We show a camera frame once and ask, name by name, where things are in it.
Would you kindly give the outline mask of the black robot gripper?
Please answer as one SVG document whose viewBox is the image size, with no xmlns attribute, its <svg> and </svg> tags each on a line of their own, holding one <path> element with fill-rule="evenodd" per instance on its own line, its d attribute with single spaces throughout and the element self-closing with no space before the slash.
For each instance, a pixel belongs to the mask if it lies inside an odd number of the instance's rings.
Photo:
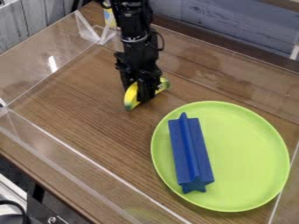
<svg viewBox="0 0 299 224">
<path fill-rule="evenodd" d="M 115 52 L 116 69 L 124 89 L 137 83 L 137 100 L 148 102 L 155 97 L 163 74 L 156 61 L 161 48 L 157 47 L 157 35 L 152 34 L 144 41 L 123 43 L 124 51 Z"/>
</svg>

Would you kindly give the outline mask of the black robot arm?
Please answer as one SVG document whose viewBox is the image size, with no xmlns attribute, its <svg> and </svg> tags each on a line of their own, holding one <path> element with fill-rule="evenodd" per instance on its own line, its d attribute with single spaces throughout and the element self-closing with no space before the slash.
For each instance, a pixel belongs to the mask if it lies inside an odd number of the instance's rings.
<svg viewBox="0 0 299 224">
<path fill-rule="evenodd" d="M 99 0 L 105 10 L 112 10 L 120 29 L 123 51 L 115 52 L 116 69 L 124 90 L 136 84 L 136 100 L 148 102 L 161 84 L 163 72 L 156 61 L 164 49 L 160 33 L 152 27 L 153 10 L 149 0 Z"/>
</svg>

